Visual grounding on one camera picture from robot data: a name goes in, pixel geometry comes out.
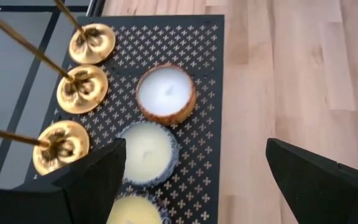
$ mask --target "black perforated tray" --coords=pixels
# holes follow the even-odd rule
[[[168,127],[180,144],[180,161],[165,183],[148,189],[124,183],[121,193],[147,190],[158,195],[168,207],[173,223],[217,223],[224,17],[80,17],[78,20],[82,24],[107,24],[116,32],[114,53],[98,65],[109,78],[108,96],[95,110],[73,115],[60,109],[53,95],[43,129],[51,122],[77,121],[88,130],[91,150],[97,150],[113,141],[131,122],[144,119],[135,100],[135,87],[141,75],[161,64],[183,68],[196,83],[198,98],[193,114],[186,121]],[[66,56],[63,67],[74,66]],[[26,180],[36,177],[31,162]]]

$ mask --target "candle wick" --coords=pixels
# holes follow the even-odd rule
[[[173,85],[169,87],[169,89],[165,92],[167,95],[172,95],[173,92]]]
[[[146,157],[147,155],[149,155],[149,152],[148,152],[148,151],[144,151],[144,152],[143,152],[143,159],[145,159],[145,157]]]

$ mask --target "wooden floor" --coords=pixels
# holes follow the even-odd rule
[[[219,224],[296,223],[265,159],[269,137],[358,169],[358,0],[108,0],[104,8],[155,14],[226,15]]]

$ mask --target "brass rod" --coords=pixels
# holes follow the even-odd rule
[[[25,47],[27,50],[32,52],[37,58],[39,58],[41,61],[45,62],[49,67],[51,67],[53,70],[61,74],[66,79],[73,81],[74,78],[69,76],[66,71],[64,71],[62,68],[60,68],[58,65],[56,65],[53,61],[51,61],[46,55],[41,53],[36,47],[34,47],[30,42],[25,40],[23,36],[21,36],[16,30],[14,30],[11,26],[7,25],[5,22],[0,20],[0,29],[4,31],[7,35],[12,37],[16,42],[21,44],[21,46]]]
[[[61,0],[53,0],[56,3],[56,6],[67,16],[67,18],[71,21],[74,27],[80,32],[82,40],[86,41],[85,31],[82,26],[77,23],[76,19],[70,13],[70,10],[66,7],[66,5]]]
[[[2,131],[2,130],[0,130],[0,138],[12,139],[33,146],[49,147],[50,145],[49,142],[47,141],[40,141],[38,139],[30,138],[27,136],[21,136],[19,134],[10,133],[8,131]]]

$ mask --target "candle wax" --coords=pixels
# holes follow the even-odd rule
[[[191,96],[186,73],[175,68],[160,68],[141,83],[139,101],[150,113],[167,116],[180,111]]]
[[[117,200],[112,206],[107,224],[161,224],[160,214],[151,202],[139,196]]]
[[[170,136],[152,123],[139,123],[122,135],[126,139],[124,177],[134,182],[147,182],[160,176],[172,156]]]

